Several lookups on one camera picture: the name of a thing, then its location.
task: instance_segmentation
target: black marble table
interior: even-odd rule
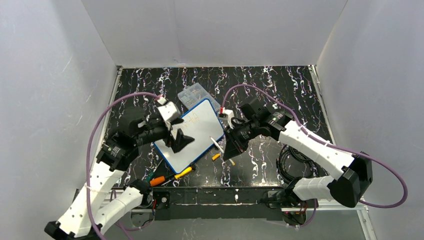
[[[201,84],[219,103],[223,101],[227,90],[236,84],[255,85],[271,96],[291,107],[306,127],[324,139],[330,140],[322,108],[317,98],[317,92],[312,83],[307,66],[255,66],[255,67],[187,67],[187,68],[131,68],[123,69],[118,84],[115,99],[134,92],[152,92],[161,94],[180,107],[182,112],[187,109],[179,101],[177,93],[194,83]],[[254,89],[238,88],[230,95],[225,107],[235,110],[237,117],[241,116],[238,108],[248,96],[257,96],[270,108],[276,104]],[[142,106],[147,112],[154,112],[150,97],[135,97],[115,106],[108,121],[108,129],[120,123],[120,117],[128,106]],[[249,142],[248,150],[234,157],[236,165],[221,158],[212,161],[217,149],[206,152],[197,162],[196,171],[180,180],[170,182],[166,187],[277,187],[283,186],[283,180],[277,173],[276,158],[283,146],[269,137],[259,136]],[[158,165],[162,157],[153,144],[140,148],[141,155],[131,164],[126,174],[116,187],[134,179],[145,179]],[[305,163],[288,160],[289,173],[293,176],[303,176],[310,173]],[[156,175],[169,175],[172,171],[161,163]]]

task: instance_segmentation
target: robotic arm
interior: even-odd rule
[[[157,101],[161,104],[157,108],[159,114],[150,115],[149,118],[145,118],[142,108],[125,110],[120,121],[121,127],[106,139],[96,156],[97,161],[90,174],[91,186],[84,184],[67,211],[45,227],[44,231],[53,239],[98,239],[88,216],[87,187],[91,193],[91,210],[102,234],[127,212],[141,205],[143,196],[151,191],[151,187],[147,182],[136,179],[118,198],[99,209],[111,188],[139,156],[139,146],[163,140],[167,147],[177,153],[194,141],[194,138],[185,136],[181,129],[175,133],[172,131],[173,125],[183,122],[177,106],[163,97]]]
[[[334,199],[348,208],[357,205],[373,181],[369,159],[329,148],[312,140],[308,135],[323,139],[309,130],[308,135],[304,134],[301,131],[304,126],[299,127],[291,114],[282,110],[269,110],[257,98],[250,99],[240,109],[247,120],[232,117],[234,114],[231,110],[224,110],[219,115],[230,123],[224,131],[224,160],[245,152],[249,140],[258,135],[271,137],[305,154],[330,174],[293,180],[284,193],[278,196],[279,200],[294,206],[309,199]]]

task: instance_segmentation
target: blue whiteboard frame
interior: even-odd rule
[[[189,114],[192,110],[194,110],[199,104],[201,104],[201,103],[203,103],[204,101],[208,101],[209,102],[209,104],[210,104],[210,107],[213,109],[213,111],[215,112],[215,116],[216,116],[216,118],[217,118],[217,120],[219,121],[219,124],[221,125],[221,127],[222,127],[222,129],[224,129],[224,126],[223,126],[223,123],[221,122],[221,120],[219,120],[218,119],[218,114],[217,114],[217,112],[215,111],[215,109],[214,109],[214,106],[212,105],[212,103],[211,103],[211,101],[209,100],[209,99],[207,99],[207,98],[205,98],[205,99],[203,99],[203,100],[201,100],[200,102],[198,102],[194,107],[192,107],[190,110],[188,110],[187,112],[185,112],[183,115],[181,115],[181,118],[182,117],[184,117],[185,115],[187,115],[187,114]],[[222,136],[220,136],[218,139],[215,139],[215,141],[220,141],[222,138],[224,137],[224,134],[222,134]],[[196,159],[194,159],[193,160],[193,163],[194,162],[197,162],[198,160],[199,160],[199,158],[201,157],[201,156],[203,156],[203,154],[205,154],[207,151],[209,151],[209,149],[212,147],[212,146],[215,146],[215,144],[212,142],[212,140],[210,141],[211,142],[211,144],[210,144],[210,146],[204,151],[204,152],[202,152],[198,157],[196,157]],[[154,144],[154,147],[156,148],[156,150],[159,152],[159,154],[162,156],[162,158],[166,161],[166,163],[168,163],[168,166],[170,166],[170,168],[172,169],[172,171],[175,173],[175,174],[180,174],[180,173],[182,173],[186,168],[188,168],[190,165],[187,165],[181,172],[176,172],[175,170],[174,170],[174,168],[172,167],[172,165],[168,162],[168,159],[162,154],[162,152],[161,152],[161,150],[158,148],[158,146],[156,146],[156,143],[153,143]]]

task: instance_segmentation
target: clear plastic container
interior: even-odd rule
[[[177,94],[178,99],[187,109],[192,109],[203,99],[209,99],[215,112],[220,110],[220,104],[198,82]]]

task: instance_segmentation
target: orange screwdriver handle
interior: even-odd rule
[[[165,177],[164,176],[160,176],[160,177],[157,177],[157,178],[151,180],[150,181],[150,186],[154,187],[154,186],[159,185],[159,184],[161,184],[163,182],[165,182]]]

